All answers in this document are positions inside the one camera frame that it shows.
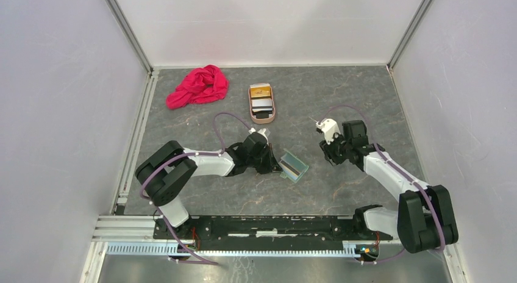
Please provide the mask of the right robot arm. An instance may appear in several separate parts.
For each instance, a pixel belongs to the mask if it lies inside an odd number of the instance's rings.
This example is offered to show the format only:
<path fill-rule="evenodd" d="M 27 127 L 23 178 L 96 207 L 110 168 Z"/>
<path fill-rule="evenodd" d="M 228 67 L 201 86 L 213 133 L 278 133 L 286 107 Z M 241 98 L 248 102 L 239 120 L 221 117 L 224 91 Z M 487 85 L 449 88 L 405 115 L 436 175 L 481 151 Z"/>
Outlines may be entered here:
<path fill-rule="evenodd" d="M 364 121 L 339 125 L 325 118 L 316 122 L 324 139 L 319 147 L 332 165 L 345 161 L 373 177 L 396 200 L 397 210 L 374 204 L 355 210 L 352 231 L 360 239 L 376 231 L 400 240 L 409 253 L 443 250 L 459 240 L 457 223 L 448 189 L 429 185 L 396 163 L 377 143 L 371 143 Z"/>

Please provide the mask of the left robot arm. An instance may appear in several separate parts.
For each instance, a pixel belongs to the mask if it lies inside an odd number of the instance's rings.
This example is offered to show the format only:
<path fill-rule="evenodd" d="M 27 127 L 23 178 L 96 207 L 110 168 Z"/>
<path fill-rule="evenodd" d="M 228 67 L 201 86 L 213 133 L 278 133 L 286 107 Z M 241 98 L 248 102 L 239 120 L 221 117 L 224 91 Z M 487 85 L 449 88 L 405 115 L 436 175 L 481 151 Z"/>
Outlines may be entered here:
<path fill-rule="evenodd" d="M 198 176 L 232 177 L 248 168 L 258 174 L 282 171 L 266 136 L 250 133 L 222 151 L 196 151 L 172 140 L 164 144 L 135 170 L 141 195 L 154 205 L 175 238 L 191 232 L 190 214 L 179 198 L 188 181 Z"/>

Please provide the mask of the orange card with stripe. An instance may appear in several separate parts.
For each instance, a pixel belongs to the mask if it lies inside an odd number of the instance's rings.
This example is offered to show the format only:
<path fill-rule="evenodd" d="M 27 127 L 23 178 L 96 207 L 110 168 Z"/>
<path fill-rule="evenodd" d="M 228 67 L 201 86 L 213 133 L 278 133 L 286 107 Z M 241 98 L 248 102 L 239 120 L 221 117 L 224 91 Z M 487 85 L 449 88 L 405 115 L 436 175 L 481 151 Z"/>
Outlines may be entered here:
<path fill-rule="evenodd" d="M 285 160 L 281 160 L 279 162 L 279 165 L 282 167 L 284 175 L 286 175 L 286 177 L 292 180 L 293 182 L 297 182 L 307 171 L 306 166 L 298 166 L 296 164 L 293 165 Z"/>

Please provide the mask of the green card holder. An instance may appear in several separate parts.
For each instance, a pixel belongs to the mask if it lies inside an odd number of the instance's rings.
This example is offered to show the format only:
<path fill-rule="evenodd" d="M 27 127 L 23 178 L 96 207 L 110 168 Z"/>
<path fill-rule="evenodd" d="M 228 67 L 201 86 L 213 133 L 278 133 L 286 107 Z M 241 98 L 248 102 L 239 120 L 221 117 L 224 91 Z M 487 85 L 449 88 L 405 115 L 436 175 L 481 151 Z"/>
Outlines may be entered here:
<path fill-rule="evenodd" d="M 309 169 L 305 162 L 287 149 L 284 149 L 284 155 L 280 158 L 279 165 L 282 169 L 280 176 L 284 179 L 289 179 L 293 183 L 300 181 Z"/>

